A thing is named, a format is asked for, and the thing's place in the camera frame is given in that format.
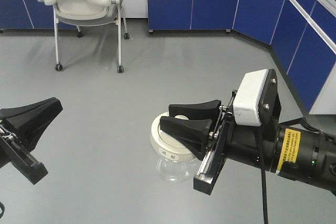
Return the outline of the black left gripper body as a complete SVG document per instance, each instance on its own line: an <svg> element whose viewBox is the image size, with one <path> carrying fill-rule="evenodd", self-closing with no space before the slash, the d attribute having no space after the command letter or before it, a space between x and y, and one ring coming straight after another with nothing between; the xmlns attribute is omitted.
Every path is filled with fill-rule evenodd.
<svg viewBox="0 0 336 224"><path fill-rule="evenodd" d="M25 149L20 138L1 124L1 168L8 163L11 163L33 185L48 174L44 164Z"/></svg>

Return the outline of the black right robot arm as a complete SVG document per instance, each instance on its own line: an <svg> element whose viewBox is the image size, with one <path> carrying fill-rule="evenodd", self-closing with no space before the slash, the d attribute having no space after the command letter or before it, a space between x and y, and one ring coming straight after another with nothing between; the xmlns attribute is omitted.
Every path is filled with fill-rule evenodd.
<svg viewBox="0 0 336 224"><path fill-rule="evenodd" d="M281 123L280 112L276 72L263 69L244 75L228 105L171 104L159 125L202 162L193 186L205 194L227 159L334 193L335 136L302 118Z"/></svg>

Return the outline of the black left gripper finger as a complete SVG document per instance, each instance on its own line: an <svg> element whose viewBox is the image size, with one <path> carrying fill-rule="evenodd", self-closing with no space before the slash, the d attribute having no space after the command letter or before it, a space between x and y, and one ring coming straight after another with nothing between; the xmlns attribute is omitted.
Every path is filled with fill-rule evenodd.
<svg viewBox="0 0 336 224"><path fill-rule="evenodd" d="M5 128L15 133L24 148L31 152L61 111L60 100L52 97L26 106L1 109L1 119Z"/></svg>

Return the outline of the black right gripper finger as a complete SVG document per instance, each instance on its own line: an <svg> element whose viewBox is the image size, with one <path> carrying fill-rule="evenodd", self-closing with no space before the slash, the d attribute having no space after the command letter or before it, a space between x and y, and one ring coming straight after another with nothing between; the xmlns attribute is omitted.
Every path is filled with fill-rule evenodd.
<svg viewBox="0 0 336 224"><path fill-rule="evenodd" d="M197 104L170 104L169 116L183 115L189 120L206 120L214 121L219 116L220 100L212 100Z"/></svg>
<svg viewBox="0 0 336 224"><path fill-rule="evenodd" d="M217 122L211 119L185 120L172 116L160 117L161 130L177 139L200 161L214 145L215 140L209 134L216 133L216 124Z"/></svg>

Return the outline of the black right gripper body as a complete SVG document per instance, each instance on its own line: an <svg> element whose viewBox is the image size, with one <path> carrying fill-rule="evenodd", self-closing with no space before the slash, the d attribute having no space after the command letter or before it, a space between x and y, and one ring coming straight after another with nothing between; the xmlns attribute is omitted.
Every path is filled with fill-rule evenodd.
<svg viewBox="0 0 336 224"><path fill-rule="evenodd" d="M237 90L221 114L217 139L206 152L194 175L193 188L210 195L227 159L270 170L276 145L276 134L281 112L276 71L268 69L265 86L259 101L261 126L242 126L235 122L233 102Z"/></svg>

